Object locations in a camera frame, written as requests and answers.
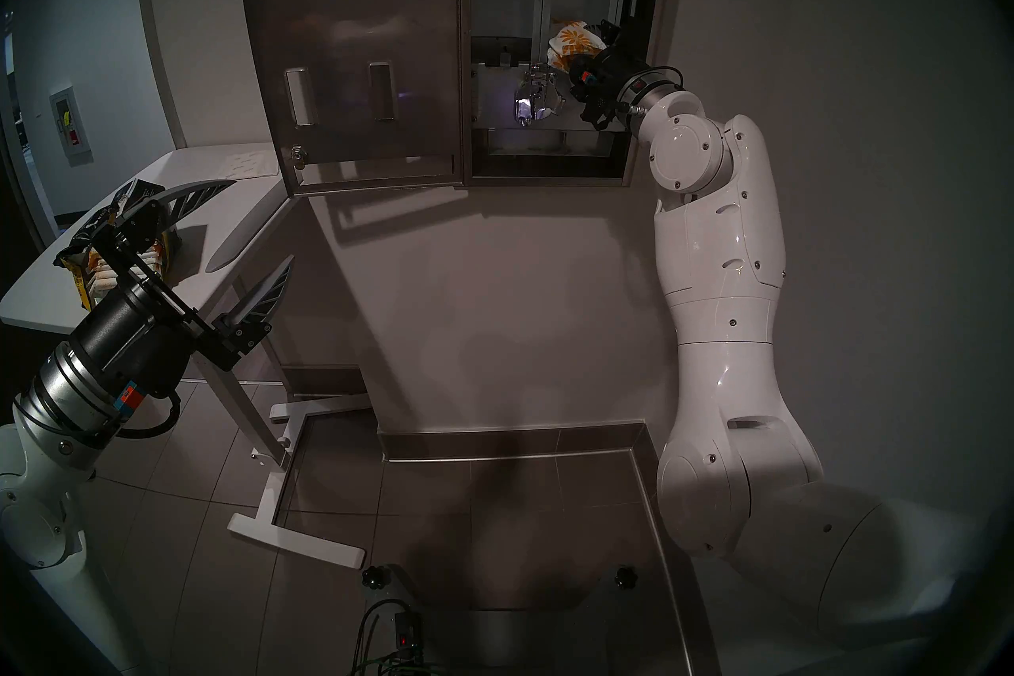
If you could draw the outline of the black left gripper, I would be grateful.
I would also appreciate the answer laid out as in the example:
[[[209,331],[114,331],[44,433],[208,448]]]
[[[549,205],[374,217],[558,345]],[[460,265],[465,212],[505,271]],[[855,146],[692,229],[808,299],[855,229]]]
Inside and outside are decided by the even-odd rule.
[[[114,273],[114,288],[73,332],[73,350],[108,394],[172,397],[192,354],[230,371],[272,329],[294,261],[286,256],[212,323],[187,305],[143,253],[183,218],[235,184],[214,179],[163,189],[96,225],[89,249]]]

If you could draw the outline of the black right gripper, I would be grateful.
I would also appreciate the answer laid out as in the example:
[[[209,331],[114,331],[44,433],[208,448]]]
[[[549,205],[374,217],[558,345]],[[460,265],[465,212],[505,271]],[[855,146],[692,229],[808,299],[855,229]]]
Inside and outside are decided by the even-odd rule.
[[[601,20],[589,24],[589,35],[596,55],[585,63],[585,122],[604,129],[615,117],[615,104],[626,101],[621,94],[630,80],[648,69],[645,61],[648,28],[633,17],[619,24]]]

